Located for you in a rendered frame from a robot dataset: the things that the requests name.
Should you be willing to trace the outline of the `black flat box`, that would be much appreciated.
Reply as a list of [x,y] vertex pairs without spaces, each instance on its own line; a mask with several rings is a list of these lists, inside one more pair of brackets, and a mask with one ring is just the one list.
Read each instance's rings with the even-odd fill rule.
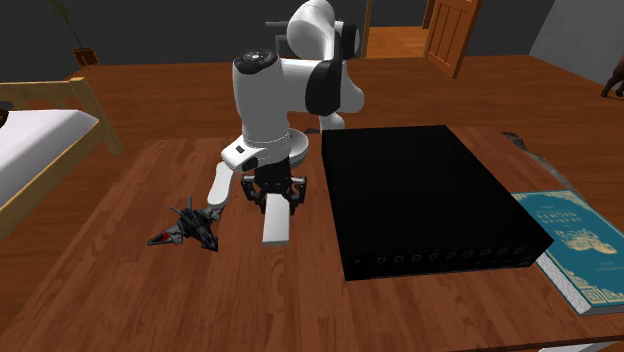
[[446,126],[326,130],[348,281],[531,266],[552,237]]

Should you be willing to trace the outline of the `teal book with gold print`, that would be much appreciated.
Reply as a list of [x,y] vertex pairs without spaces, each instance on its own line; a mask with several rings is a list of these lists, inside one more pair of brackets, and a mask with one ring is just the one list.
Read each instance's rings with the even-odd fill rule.
[[624,232],[569,190],[513,197],[553,238],[537,264],[576,312],[624,313]]

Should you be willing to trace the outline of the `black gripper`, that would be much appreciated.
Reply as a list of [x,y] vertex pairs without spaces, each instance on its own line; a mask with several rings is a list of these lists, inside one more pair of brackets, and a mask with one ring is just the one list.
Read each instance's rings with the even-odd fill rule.
[[[254,183],[260,188],[256,191]],[[305,201],[307,178],[292,177],[290,161],[283,159],[274,164],[267,164],[254,170],[254,175],[244,175],[241,187],[248,201],[253,201],[264,214],[266,193],[286,195],[290,214],[294,215],[298,205]]]

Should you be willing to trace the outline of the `wooden bed with white mattress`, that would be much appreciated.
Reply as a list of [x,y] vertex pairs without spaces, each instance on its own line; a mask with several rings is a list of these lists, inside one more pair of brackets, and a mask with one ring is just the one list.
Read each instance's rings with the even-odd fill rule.
[[0,242],[100,142],[124,147],[85,77],[0,83]]

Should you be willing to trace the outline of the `dark grey toy jet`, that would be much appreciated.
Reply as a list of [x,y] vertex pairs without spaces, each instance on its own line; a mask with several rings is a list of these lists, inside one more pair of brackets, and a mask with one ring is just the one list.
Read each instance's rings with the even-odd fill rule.
[[176,224],[166,228],[151,238],[147,245],[182,244],[185,238],[194,238],[201,243],[203,249],[218,251],[218,237],[211,230],[211,225],[221,219],[221,209],[210,206],[204,209],[194,209],[192,197],[188,196],[187,205],[179,210],[170,207],[178,214]]

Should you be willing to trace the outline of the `brown wooden door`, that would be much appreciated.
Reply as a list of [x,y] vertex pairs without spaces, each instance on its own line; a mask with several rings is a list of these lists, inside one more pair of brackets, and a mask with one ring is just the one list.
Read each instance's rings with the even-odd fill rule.
[[428,0],[423,58],[451,79],[459,73],[483,0]]

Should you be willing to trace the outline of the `brown wooden table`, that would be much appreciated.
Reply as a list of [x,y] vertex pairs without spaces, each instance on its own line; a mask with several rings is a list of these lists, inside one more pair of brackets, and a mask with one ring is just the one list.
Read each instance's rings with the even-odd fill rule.
[[234,190],[193,240],[150,246],[203,203],[222,138],[144,147],[0,335],[0,352],[504,351],[624,340],[624,314],[580,316],[537,266],[346,281],[320,140],[301,167],[305,203],[284,247]]

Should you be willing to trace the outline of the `white flat rectangular bar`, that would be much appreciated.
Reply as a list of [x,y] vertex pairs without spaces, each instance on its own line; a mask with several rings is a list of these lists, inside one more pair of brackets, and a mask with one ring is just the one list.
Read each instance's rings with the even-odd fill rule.
[[281,195],[268,193],[264,215],[262,244],[286,245],[290,239],[290,204]]

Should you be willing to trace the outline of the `dark brown animal figure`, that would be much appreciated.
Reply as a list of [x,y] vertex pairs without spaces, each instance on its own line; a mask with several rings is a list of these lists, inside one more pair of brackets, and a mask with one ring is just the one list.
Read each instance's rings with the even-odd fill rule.
[[624,97],[624,55],[619,59],[617,65],[612,71],[611,77],[607,80],[600,96],[607,97],[609,91],[619,83],[619,87],[615,90],[617,97]]

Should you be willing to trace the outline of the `potted plant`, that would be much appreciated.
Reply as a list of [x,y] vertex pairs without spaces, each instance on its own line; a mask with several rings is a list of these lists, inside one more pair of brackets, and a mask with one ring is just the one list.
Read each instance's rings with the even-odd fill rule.
[[79,66],[86,67],[87,69],[94,65],[102,66],[101,61],[99,60],[94,49],[84,46],[80,37],[78,36],[78,33],[74,29],[69,18],[71,6],[65,0],[49,0],[49,2],[49,10],[54,13],[62,23],[68,26],[72,35],[76,39],[78,47],[73,50],[73,54]]

